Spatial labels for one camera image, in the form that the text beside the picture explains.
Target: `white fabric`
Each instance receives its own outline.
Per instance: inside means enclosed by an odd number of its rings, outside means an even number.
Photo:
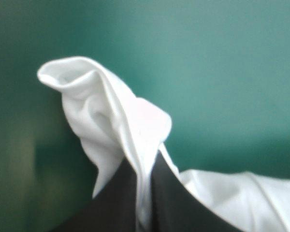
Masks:
[[[62,93],[66,118],[99,169],[93,197],[124,156],[131,163],[137,174],[137,231],[150,230],[150,174],[159,149],[186,189],[224,220],[247,232],[290,232],[290,180],[248,172],[179,173],[163,144],[171,118],[89,58],[53,60],[38,70],[38,77]]]

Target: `green wall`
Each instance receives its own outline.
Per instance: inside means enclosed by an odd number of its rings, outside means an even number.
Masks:
[[[0,232],[90,201],[96,169],[36,77],[73,55],[171,115],[180,170],[290,178],[290,1],[0,0]]]

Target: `teal wall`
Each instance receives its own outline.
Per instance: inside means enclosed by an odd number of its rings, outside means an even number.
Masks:
[[[181,170],[290,178],[290,0],[0,0],[0,232],[90,201],[96,169],[36,77],[73,55],[171,115]]]

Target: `white cloth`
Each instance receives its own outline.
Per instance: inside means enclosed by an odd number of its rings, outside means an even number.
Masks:
[[[290,180],[248,172],[179,173],[163,144],[171,130],[169,115],[137,98],[96,61],[85,57],[53,60],[38,70],[38,78],[62,93],[66,118],[99,169],[93,197],[127,157],[137,174],[137,231],[150,229],[150,175],[160,150],[185,188],[227,222],[247,232],[290,232]]]

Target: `crumpled white cloth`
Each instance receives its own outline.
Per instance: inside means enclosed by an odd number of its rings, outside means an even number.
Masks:
[[[93,197],[127,157],[137,174],[137,231],[150,230],[150,175],[160,150],[185,188],[225,221],[247,232],[290,232],[290,180],[249,172],[179,173],[163,144],[171,130],[170,116],[136,97],[96,61],[86,57],[53,60],[38,70],[38,78],[62,93],[66,118],[98,167]]]

